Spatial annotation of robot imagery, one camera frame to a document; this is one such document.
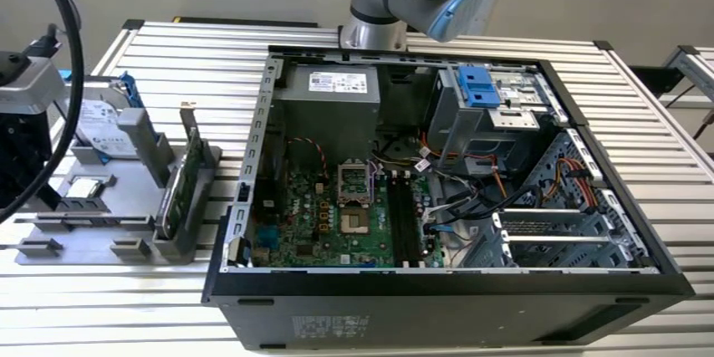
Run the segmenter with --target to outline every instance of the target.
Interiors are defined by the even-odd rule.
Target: cable
[[[680,100],[680,98],[682,98],[693,89],[694,84],[690,85],[690,87],[685,91],[682,91],[682,93],[666,104],[665,109],[667,109]]]
[[[474,241],[475,241],[475,240],[471,240],[471,241],[467,242],[463,246],[461,246],[461,248],[457,250],[457,252],[454,253],[454,255],[451,255],[451,258],[449,259],[449,266],[450,266],[451,268],[454,268],[454,266],[453,266],[453,265],[454,265],[454,259],[457,259],[457,256],[461,254],[461,252],[465,251],[465,250],[469,248],[469,246],[471,246],[471,244],[473,244]]]
[[[490,207],[485,211],[477,212],[477,213],[471,213],[473,209],[478,206],[478,205],[475,205],[467,211],[463,211],[461,215],[453,217],[447,221],[425,224],[425,230],[430,230],[434,226],[450,225],[451,223],[454,223],[454,222],[457,222],[457,221],[459,221],[462,219],[466,219],[466,220],[470,220],[470,221],[478,221],[481,219],[486,219],[501,208],[505,208],[505,207],[509,207],[510,205],[513,205],[519,200],[519,198],[530,191],[533,191],[534,195],[535,195],[535,197],[534,197],[534,199],[535,199],[534,208],[538,208],[538,207],[541,207],[541,198],[543,197],[543,194],[542,194],[542,191],[541,191],[541,187],[539,186],[523,186],[522,188],[518,189],[518,191],[514,194],[511,194],[509,196],[509,198],[506,200],[503,200],[502,202],[495,204],[493,207]]]
[[[426,132],[422,131],[422,135],[419,137],[419,140],[422,142],[422,146],[429,150],[430,154],[433,154],[434,156],[442,156],[441,152],[437,152],[435,150],[433,150],[433,148],[429,146],[429,143],[426,142]],[[458,156],[459,154],[453,152],[451,154],[449,154],[449,156]],[[497,156],[494,154],[491,155],[473,155],[473,154],[465,154],[466,157],[470,157],[470,158],[474,158],[474,159],[490,159],[491,160],[491,168],[493,168],[493,177],[495,178],[495,182],[499,186],[499,189],[501,189],[501,195],[503,196],[503,198],[507,197],[507,193],[506,193],[506,188],[503,187],[503,182],[501,181],[501,176],[499,176],[499,172],[498,172],[498,169],[499,169],[499,160],[497,158]]]
[[[86,77],[86,61],[82,50],[82,38],[79,37],[79,25],[75,13],[72,12],[72,3],[70,0],[55,0],[58,4],[59,13],[63,18],[64,29],[67,30],[67,41],[70,43],[71,55],[71,92],[70,92],[70,107],[67,108],[67,121],[64,123],[63,134],[59,137],[58,148],[44,165],[43,170],[38,173],[32,183],[24,188],[23,193],[18,196],[14,202],[0,211],[0,223],[18,213],[24,203],[38,194],[50,180],[52,173],[58,169],[60,162],[64,159],[75,130],[78,129],[79,111],[82,110],[82,97],[84,95],[84,77]]]
[[[693,138],[694,140],[698,140],[700,136],[702,136],[702,133],[704,133],[704,131],[706,130],[706,126],[708,126],[706,123],[704,123],[702,125],[700,125],[700,128],[697,129],[697,133],[694,133],[694,135],[692,136],[692,138]]]
[[[567,166],[570,171],[585,170],[585,166],[582,165],[582,163],[578,160],[570,159],[570,158],[559,158],[558,159],[558,161],[555,162],[554,182],[553,182],[553,184],[550,186],[550,189],[547,190],[546,195],[543,196],[543,199],[542,199],[543,202],[547,201],[547,199],[550,199],[550,197],[558,192],[558,188],[559,188],[559,185],[561,185],[561,176],[562,176],[562,174],[561,174],[561,165],[562,164],[565,164]],[[578,186],[578,188],[581,188],[582,196],[585,197],[585,200],[586,200],[586,203],[587,203],[589,207],[597,207],[598,201],[597,201],[595,194],[594,194],[593,190],[590,189],[589,183],[581,177],[573,177],[573,179],[575,181],[575,185]]]
[[[327,175],[327,158],[325,157],[325,152],[323,152],[323,148],[322,146],[314,141],[311,140],[310,138],[307,137],[294,137],[288,140],[288,144],[292,144],[294,141],[298,141],[298,142],[307,142],[308,144],[312,144],[316,148],[316,152],[318,154],[320,154],[320,162],[323,163],[323,175],[325,175],[325,178],[330,178],[330,176]]]

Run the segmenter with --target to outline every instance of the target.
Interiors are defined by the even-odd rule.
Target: circuit board
[[[318,187],[322,191],[315,174],[290,173],[280,224],[258,227],[255,264],[272,268],[394,268],[387,176],[375,176],[369,208],[338,205],[337,183]],[[429,197],[426,179],[413,180],[411,188],[417,231],[418,209]],[[425,256],[427,267],[443,266],[439,245],[435,250]]]

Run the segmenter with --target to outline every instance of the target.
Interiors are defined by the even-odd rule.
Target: aluminum extrusion table
[[[182,101],[195,103],[200,134],[223,149],[200,232],[184,267],[19,266],[0,251],[0,349],[46,355],[248,353],[200,291],[219,217],[235,196],[255,97],[271,44],[337,47],[337,30],[132,22],[94,74],[128,71],[156,130],[182,142]],[[714,354],[714,164],[615,52],[593,42],[409,37],[419,53],[549,59],[590,120],[615,168],[697,290],[697,297],[585,348],[414,350],[414,354],[610,356]],[[74,159],[64,160],[58,176]],[[0,243],[31,228],[0,226]],[[397,350],[365,351],[395,354]],[[330,354],[362,354],[355,350]]]

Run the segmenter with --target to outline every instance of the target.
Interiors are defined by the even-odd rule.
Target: orange wire
[[[442,156],[442,153],[437,152],[435,150],[433,150],[433,148],[429,146],[429,143],[426,142],[426,133],[423,131],[422,131],[421,140],[422,140],[422,146],[426,147],[426,149],[431,152],[431,154],[435,155],[435,156]],[[450,152],[447,156],[459,156],[459,153],[458,152]],[[499,176],[499,172],[498,172],[499,162],[498,162],[497,156],[494,154],[491,154],[491,155],[465,154],[465,156],[469,156],[470,158],[475,158],[475,159],[490,159],[491,160],[493,177],[495,178],[495,182],[499,185],[501,195],[503,196],[503,198],[507,198],[506,188],[503,187],[503,182],[501,181],[501,176]]]
[[[567,161],[571,161],[575,164],[575,166],[578,166],[581,169],[585,169],[583,164],[577,159],[567,158]],[[593,190],[590,189],[590,185],[586,183],[585,179],[578,179],[578,181],[582,184],[581,190],[583,191],[583,193],[587,193],[586,196],[590,197],[590,201],[593,202],[593,205],[597,206],[598,205],[598,200],[595,198],[595,194],[594,194]]]

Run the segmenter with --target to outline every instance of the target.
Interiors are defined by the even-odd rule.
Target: black power cord
[[[693,138],[694,140],[698,140],[700,137],[702,136],[702,133],[704,133],[704,131],[706,130],[706,126],[708,126],[706,123],[704,123],[702,125],[700,125],[700,128],[697,129],[697,133],[694,133],[694,135],[692,136],[692,138]]]
[[[682,93],[665,105],[665,109],[667,109],[680,100],[680,98],[682,98],[693,89],[694,84],[685,91],[682,91]]]
[[[84,76],[86,76],[86,61],[82,51],[82,38],[79,37],[79,21],[75,14],[76,9],[72,8],[70,0],[55,0],[58,4],[59,13],[63,18],[64,29],[67,32],[67,41],[70,43],[71,55],[71,94],[70,107],[67,108],[67,121],[64,123],[63,134],[59,137],[58,148],[52,153],[43,170],[32,183],[26,187],[23,193],[18,196],[14,202],[0,211],[0,223],[18,213],[24,203],[38,194],[50,180],[52,173],[58,169],[59,163],[64,159],[75,130],[78,129],[79,111],[82,110],[82,97],[84,95]]]

